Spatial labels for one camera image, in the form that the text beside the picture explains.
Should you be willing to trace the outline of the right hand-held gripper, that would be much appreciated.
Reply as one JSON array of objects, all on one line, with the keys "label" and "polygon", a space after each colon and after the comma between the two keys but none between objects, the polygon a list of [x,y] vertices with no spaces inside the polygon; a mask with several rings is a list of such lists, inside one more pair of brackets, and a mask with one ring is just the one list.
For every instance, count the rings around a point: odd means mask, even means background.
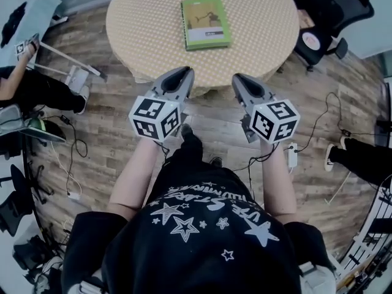
[{"label": "right hand-held gripper", "polygon": [[[244,73],[232,76],[232,87],[240,104],[248,106],[253,97],[264,98],[269,91],[266,84],[256,77]],[[288,100],[271,100],[251,106],[241,126],[249,143],[258,138],[267,143],[278,143],[293,137],[300,121],[300,114]]]}]

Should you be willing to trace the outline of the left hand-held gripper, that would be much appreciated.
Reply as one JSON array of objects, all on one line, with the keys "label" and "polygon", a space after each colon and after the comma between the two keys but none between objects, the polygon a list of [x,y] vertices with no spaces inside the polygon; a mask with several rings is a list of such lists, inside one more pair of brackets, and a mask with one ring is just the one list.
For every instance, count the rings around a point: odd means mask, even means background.
[{"label": "left hand-held gripper", "polygon": [[165,141],[173,135],[183,121],[184,101],[190,95],[194,80],[194,69],[189,66],[177,67],[159,76],[154,86],[162,93],[149,90],[138,96],[128,114],[136,135],[153,141]]}]

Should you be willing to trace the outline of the person's left forearm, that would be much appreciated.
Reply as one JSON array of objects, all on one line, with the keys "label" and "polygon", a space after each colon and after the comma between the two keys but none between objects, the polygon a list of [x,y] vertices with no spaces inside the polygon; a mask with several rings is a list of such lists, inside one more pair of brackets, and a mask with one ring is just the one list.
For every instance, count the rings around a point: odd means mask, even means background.
[{"label": "person's left forearm", "polygon": [[146,198],[160,146],[142,138],[115,182],[106,208],[109,213],[131,220]]}]

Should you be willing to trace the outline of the person's right forearm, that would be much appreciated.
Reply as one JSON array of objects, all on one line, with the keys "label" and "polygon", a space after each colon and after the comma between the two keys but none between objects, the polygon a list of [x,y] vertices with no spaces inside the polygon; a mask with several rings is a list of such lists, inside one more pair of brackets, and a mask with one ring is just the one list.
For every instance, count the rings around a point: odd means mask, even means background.
[{"label": "person's right forearm", "polygon": [[281,145],[260,141],[262,162],[264,209],[282,224],[297,222],[295,190]]}]

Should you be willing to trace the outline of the person's black trousers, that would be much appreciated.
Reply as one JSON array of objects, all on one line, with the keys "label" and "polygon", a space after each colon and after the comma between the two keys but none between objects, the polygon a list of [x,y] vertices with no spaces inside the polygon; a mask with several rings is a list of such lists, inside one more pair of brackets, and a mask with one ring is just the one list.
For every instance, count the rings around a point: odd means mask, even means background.
[{"label": "person's black trousers", "polygon": [[229,179],[240,181],[240,178],[231,170],[225,167],[215,167],[203,161],[202,141],[193,133],[186,134],[181,147],[171,156],[168,165],[180,170],[220,173]]}]

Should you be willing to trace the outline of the round table with yellow cloth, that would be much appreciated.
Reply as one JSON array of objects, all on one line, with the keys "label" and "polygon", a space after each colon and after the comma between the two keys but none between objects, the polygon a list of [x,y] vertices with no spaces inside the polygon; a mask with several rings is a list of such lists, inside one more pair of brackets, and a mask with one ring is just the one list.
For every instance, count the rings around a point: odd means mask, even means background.
[{"label": "round table with yellow cloth", "polygon": [[181,3],[185,0],[111,0],[106,28],[110,46],[133,76],[155,80],[180,66],[195,71],[192,96],[230,91],[232,76],[268,80],[292,53],[299,35],[293,0],[222,0],[231,44],[187,51]]}]

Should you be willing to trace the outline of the black bag round white patch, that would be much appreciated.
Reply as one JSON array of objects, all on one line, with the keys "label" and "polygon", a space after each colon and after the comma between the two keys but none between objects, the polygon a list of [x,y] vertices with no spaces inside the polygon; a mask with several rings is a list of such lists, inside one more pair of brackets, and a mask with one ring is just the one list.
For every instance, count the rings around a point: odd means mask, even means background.
[{"label": "black bag round white patch", "polygon": [[319,30],[316,26],[300,29],[294,51],[309,65],[314,66],[325,55],[332,41],[333,38],[328,33]]}]

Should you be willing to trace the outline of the thin white rod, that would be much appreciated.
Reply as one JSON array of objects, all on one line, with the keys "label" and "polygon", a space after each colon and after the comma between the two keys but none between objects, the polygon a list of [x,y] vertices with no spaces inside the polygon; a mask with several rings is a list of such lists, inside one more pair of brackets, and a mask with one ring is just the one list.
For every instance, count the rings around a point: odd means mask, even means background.
[{"label": "thin white rod", "polygon": [[342,190],[342,188],[344,187],[344,185],[346,184],[347,180],[349,179],[351,175],[351,172],[349,171],[347,173],[347,176],[345,177],[345,179],[343,180],[343,182],[341,183],[341,185],[338,187],[338,189],[335,191],[335,193],[333,194],[333,196],[329,199],[329,200],[325,200],[327,205],[330,205],[331,202],[336,198],[336,196],[338,195],[338,193],[340,193],[340,191]]}]

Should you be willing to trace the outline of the green and black helmet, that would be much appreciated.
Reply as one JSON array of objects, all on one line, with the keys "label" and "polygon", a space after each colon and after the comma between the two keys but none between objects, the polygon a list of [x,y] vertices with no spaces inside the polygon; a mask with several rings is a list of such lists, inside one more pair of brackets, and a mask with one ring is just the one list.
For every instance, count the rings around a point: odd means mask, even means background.
[{"label": "green and black helmet", "polygon": [[42,141],[65,143],[67,141],[64,132],[54,122],[47,119],[31,118],[21,133],[37,138]]}]

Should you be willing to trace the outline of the light blue covered table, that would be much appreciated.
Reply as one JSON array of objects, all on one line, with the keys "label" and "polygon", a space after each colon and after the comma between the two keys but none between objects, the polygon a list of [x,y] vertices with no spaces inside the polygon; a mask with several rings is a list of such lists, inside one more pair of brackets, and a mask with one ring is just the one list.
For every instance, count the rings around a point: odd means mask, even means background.
[{"label": "light blue covered table", "polygon": [[14,66],[17,63],[16,45],[39,34],[42,40],[50,27],[53,15],[61,0],[30,0],[25,6],[25,13],[9,43],[0,48],[0,67]]}]

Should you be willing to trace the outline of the person's black star-print shirt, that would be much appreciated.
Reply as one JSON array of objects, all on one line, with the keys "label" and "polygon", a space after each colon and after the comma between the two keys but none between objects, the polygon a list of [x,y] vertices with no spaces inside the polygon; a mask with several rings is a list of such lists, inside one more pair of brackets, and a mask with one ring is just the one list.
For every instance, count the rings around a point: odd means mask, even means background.
[{"label": "person's black star-print shirt", "polygon": [[330,268],[320,231],[282,224],[226,168],[164,168],[131,220],[79,214],[62,292],[101,271],[109,294],[301,294],[300,266]]}]

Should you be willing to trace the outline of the white metal rack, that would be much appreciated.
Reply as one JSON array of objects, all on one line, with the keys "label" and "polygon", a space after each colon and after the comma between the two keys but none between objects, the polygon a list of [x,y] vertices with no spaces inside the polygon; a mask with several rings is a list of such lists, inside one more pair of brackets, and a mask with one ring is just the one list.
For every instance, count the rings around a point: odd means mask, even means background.
[{"label": "white metal rack", "polygon": [[340,261],[337,294],[362,294],[392,260],[392,193],[377,192],[361,230]]}]

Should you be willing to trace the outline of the white long-handled dustpan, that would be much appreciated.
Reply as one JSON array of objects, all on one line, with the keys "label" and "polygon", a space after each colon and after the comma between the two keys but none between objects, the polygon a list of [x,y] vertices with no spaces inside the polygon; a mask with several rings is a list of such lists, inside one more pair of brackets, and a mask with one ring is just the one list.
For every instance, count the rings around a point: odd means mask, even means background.
[{"label": "white long-handled dustpan", "polygon": [[40,64],[35,64],[35,63],[30,63],[28,64],[29,67],[37,67],[43,70],[48,70],[50,72],[54,72],[57,74],[65,75],[66,80],[65,84],[70,88],[71,91],[74,93],[79,94],[82,88],[85,85],[85,82],[89,76],[89,72],[82,69],[81,67],[78,66],[72,66],[69,72],[63,72],[60,70],[56,70],[50,67],[42,66]]}]

